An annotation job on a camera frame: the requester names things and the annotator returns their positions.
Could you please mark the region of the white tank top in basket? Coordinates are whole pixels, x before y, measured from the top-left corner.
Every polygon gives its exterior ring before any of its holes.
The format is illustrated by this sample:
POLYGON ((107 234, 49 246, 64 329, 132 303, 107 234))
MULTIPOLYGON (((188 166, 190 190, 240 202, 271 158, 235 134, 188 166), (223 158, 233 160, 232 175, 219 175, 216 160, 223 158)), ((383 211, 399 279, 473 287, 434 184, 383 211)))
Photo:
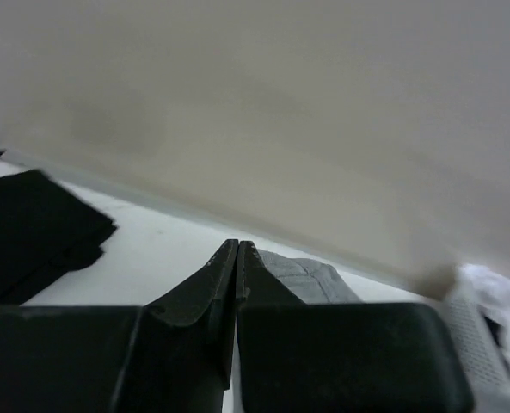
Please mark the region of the white tank top in basket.
POLYGON ((483 265, 457 267, 457 283, 476 295, 476 304, 487 318, 501 325, 510 322, 510 279, 483 265))

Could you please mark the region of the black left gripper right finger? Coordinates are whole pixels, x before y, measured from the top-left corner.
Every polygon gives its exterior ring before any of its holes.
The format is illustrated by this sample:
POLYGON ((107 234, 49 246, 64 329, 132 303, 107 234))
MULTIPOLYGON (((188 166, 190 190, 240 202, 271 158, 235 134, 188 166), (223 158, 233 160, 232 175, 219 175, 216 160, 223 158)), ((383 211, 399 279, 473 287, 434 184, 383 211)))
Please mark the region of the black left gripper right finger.
POLYGON ((471 412, 474 396, 429 305, 310 305, 237 256, 237 343, 247 412, 471 412))

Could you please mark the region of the grey tank top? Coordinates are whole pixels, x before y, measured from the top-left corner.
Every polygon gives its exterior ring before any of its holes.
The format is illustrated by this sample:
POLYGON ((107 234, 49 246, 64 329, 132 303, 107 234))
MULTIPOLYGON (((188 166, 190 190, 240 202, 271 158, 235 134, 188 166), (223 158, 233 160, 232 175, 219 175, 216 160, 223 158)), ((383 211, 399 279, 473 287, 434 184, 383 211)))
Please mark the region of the grey tank top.
POLYGON ((266 269, 305 304, 360 303, 359 296, 336 269, 308 258, 289 258, 260 250, 266 269))

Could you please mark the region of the folded black tank top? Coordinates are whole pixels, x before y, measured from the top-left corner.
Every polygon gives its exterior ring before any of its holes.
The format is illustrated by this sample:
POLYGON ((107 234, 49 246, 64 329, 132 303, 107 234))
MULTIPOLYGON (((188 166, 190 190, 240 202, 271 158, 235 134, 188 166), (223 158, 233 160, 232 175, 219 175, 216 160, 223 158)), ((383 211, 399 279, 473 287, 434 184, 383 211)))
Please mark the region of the folded black tank top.
POLYGON ((0 305, 20 305, 103 255, 114 221, 40 170, 0 177, 0 305))

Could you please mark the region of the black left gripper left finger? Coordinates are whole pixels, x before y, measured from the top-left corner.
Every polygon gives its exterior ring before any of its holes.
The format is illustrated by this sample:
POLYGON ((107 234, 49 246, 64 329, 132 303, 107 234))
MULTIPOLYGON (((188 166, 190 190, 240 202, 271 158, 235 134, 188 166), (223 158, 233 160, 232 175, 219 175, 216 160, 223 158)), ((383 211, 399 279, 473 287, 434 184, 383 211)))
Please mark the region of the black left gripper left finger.
POLYGON ((237 252, 148 305, 0 305, 0 412, 221 411, 237 252))

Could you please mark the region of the white plastic laundry basket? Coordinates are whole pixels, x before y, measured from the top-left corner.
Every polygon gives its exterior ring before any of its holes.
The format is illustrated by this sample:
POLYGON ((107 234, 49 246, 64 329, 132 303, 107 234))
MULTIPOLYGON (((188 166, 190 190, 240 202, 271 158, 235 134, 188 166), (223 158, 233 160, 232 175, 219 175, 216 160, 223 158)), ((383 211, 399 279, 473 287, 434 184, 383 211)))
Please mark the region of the white plastic laundry basket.
POLYGON ((446 323, 471 382, 510 394, 510 367, 502 358, 472 286, 458 281, 445 296, 444 307, 446 323))

